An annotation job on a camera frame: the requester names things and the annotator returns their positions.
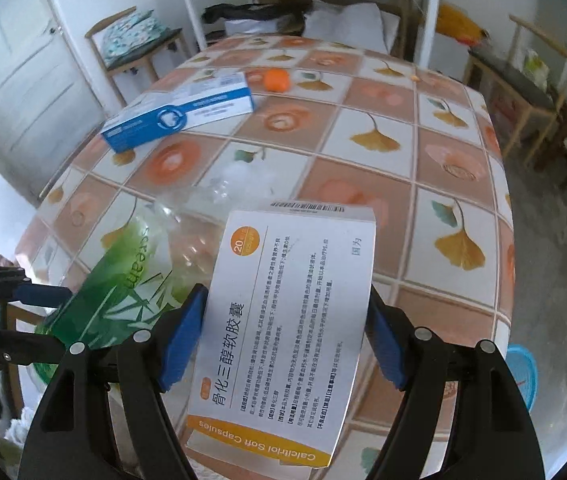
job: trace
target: blue bucket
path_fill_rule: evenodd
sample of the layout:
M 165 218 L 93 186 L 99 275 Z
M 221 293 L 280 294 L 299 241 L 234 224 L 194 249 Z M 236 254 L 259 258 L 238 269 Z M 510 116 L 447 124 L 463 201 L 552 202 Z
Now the blue bucket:
M 525 405 L 528 411 L 530 411 L 537 398 L 537 384 L 539 381 L 537 363 L 534 361 L 534 357 L 523 346 L 508 345 L 505 363 L 510 368 L 517 386 L 519 386 Z

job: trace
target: door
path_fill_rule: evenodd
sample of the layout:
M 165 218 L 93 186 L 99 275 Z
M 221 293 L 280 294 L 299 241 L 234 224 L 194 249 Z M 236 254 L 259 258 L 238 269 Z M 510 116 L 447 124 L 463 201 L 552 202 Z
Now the door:
M 104 119 L 47 0 L 0 0 L 0 172 L 35 203 Z

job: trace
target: cardboard box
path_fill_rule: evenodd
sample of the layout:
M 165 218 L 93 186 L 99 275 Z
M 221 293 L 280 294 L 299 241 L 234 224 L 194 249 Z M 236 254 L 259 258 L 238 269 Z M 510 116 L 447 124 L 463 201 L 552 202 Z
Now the cardboard box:
M 188 427 L 286 464 L 328 466 L 355 380 L 374 241 L 367 207 L 295 201 L 233 211 Z
M 185 85 L 173 92 L 147 92 L 106 121 L 101 133 L 117 153 L 200 124 L 254 110 L 243 73 Z

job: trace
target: gray floor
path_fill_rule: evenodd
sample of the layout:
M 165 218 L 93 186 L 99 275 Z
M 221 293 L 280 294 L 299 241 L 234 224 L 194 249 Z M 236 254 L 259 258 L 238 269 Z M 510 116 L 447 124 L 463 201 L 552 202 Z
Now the gray floor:
M 567 189 L 557 185 L 566 170 L 559 162 L 536 173 L 518 153 L 505 169 L 516 248 L 511 343 L 525 346 L 537 361 L 532 421 L 551 478 L 567 461 Z

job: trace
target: chair seat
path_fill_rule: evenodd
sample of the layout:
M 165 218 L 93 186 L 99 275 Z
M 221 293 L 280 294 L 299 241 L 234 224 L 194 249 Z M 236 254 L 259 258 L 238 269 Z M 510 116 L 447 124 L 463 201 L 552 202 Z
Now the chair seat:
M 150 41 L 150 43 L 143 44 L 138 46 L 134 50 L 131 50 L 127 54 L 123 56 L 119 56 L 116 58 L 110 65 L 108 66 L 108 70 L 115 70 L 123 65 L 127 65 L 128 63 L 133 63 L 138 61 L 142 57 L 144 57 L 148 52 L 152 52 L 156 47 L 160 46 L 167 41 L 174 40 L 181 34 L 181 28 L 174 28 L 170 30 L 166 30 L 160 37 L 156 38 L 156 40 Z
M 478 59 L 490 70 L 495 72 L 503 81 L 514 88 L 517 93 L 535 108 L 543 108 L 553 111 L 554 102 L 541 88 L 530 81 L 526 76 L 512 67 L 505 59 L 495 56 L 484 46 L 476 46 L 470 49 L 470 56 Z

